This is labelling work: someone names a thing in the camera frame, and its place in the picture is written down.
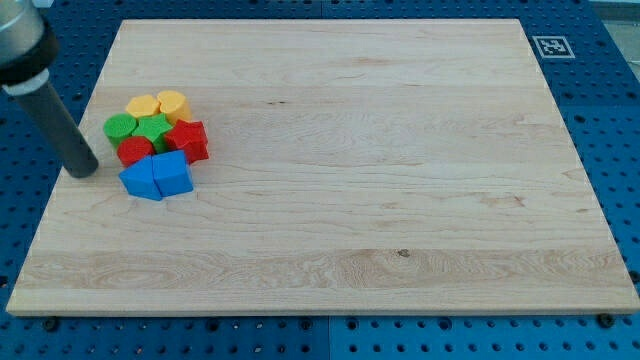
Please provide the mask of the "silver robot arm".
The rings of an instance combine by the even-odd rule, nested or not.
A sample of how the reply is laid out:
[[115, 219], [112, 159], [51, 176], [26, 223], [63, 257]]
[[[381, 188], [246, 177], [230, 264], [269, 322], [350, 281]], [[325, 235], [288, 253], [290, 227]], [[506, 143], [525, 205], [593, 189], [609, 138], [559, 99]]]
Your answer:
[[1, 84], [13, 86], [53, 63], [59, 42], [45, 17], [53, 0], [1, 0]]

